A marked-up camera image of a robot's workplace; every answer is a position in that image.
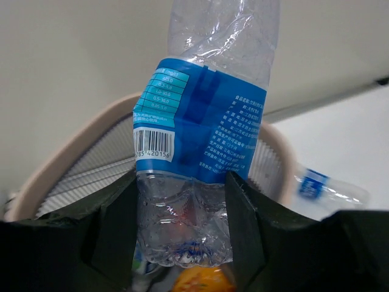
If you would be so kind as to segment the green label water bottle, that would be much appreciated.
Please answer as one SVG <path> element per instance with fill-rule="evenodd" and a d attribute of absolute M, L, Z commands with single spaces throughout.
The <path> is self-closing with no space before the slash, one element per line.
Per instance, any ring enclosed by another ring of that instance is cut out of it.
<path fill-rule="evenodd" d="M 133 265 L 131 291 L 148 291 L 152 284 L 160 282 L 168 272 L 168 267 L 147 261 L 139 242 L 136 242 Z"/>

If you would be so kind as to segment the small orange juice bottle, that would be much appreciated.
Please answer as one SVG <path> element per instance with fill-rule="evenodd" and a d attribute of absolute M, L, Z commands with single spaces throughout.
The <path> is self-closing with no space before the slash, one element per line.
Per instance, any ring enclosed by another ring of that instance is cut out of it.
<path fill-rule="evenodd" d="M 236 285 L 220 267 L 194 266 L 184 269 L 177 277 L 172 292 L 234 292 Z"/>

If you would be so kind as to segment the blue label bottle blue cap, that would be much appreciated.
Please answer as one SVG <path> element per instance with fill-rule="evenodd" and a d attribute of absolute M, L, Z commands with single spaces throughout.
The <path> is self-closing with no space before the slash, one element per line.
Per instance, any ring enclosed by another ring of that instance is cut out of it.
<path fill-rule="evenodd" d="M 149 262 L 232 260 L 225 177 L 249 176 L 279 1 L 174 1 L 168 56 L 133 109 L 138 241 Z"/>

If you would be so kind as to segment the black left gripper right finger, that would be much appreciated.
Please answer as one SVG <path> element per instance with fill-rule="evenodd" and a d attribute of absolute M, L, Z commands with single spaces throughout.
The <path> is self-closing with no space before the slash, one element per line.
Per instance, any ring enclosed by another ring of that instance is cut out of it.
<path fill-rule="evenodd" d="M 238 291 L 387 291 L 388 212 L 300 215 L 229 172 L 225 200 Z"/>

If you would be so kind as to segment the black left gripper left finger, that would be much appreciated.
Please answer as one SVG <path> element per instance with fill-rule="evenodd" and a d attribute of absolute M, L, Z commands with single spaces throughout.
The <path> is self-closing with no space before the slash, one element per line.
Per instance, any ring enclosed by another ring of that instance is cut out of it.
<path fill-rule="evenodd" d="M 137 238 L 136 174 L 43 215 L 1 223 L 2 291 L 126 291 Z"/>

